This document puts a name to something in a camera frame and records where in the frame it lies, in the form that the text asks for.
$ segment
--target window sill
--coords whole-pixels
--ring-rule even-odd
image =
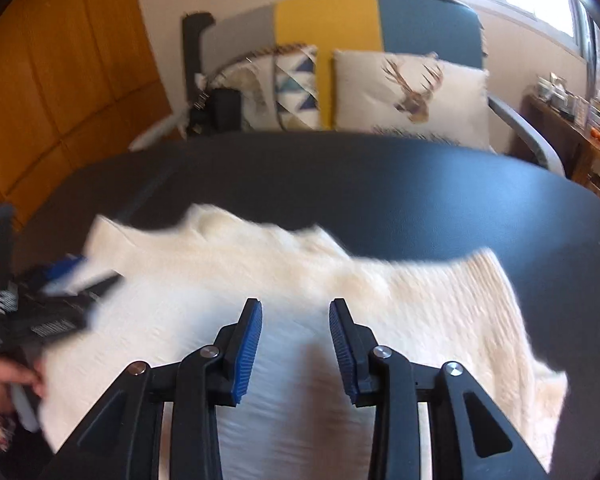
[[[549,40],[557,43],[570,54],[575,57],[582,59],[580,55],[580,49],[576,41],[565,34],[561,30],[553,28],[546,22],[538,20],[534,15],[525,12],[522,9],[514,7],[507,2],[501,0],[460,0],[462,3],[467,4],[469,7],[477,10],[484,10],[490,14],[496,14],[507,20],[522,25],[525,28],[541,34],[547,37]]]

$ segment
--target pillow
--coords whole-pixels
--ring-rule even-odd
[[[317,130],[316,46],[276,47],[251,54],[222,70],[212,88],[242,93],[243,130]]]
[[[488,72],[435,54],[336,51],[337,130],[489,149]]]

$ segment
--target black table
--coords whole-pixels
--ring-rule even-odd
[[[22,231],[15,265],[79,253],[96,214],[153,230],[192,203],[291,230],[319,224],[357,256],[448,260],[492,248],[536,356],[569,377],[552,477],[600,471],[600,200],[590,191],[513,158],[419,140],[199,138],[69,177]]]

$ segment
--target silver bolt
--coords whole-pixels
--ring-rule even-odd
[[[144,361],[136,361],[126,367],[126,371],[131,375],[142,375],[146,371],[147,364]]]
[[[388,346],[376,346],[374,348],[374,355],[381,359],[387,359],[388,357],[391,357],[392,353],[393,352],[391,352],[391,349]]]
[[[217,346],[207,345],[200,349],[200,355],[202,355],[202,357],[205,359],[213,359],[214,357],[218,357],[220,355],[220,351]]]
[[[464,372],[464,368],[460,363],[456,363],[455,361],[451,361],[445,365],[446,373],[452,375],[453,377],[457,377],[458,375],[462,375]]]

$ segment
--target human hand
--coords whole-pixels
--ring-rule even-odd
[[[36,362],[35,370],[18,364],[15,361],[0,357],[0,413],[9,414],[14,412],[11,401],[11,383],[31,386],[39,397],[45,395],[44,370],[42,362]]]

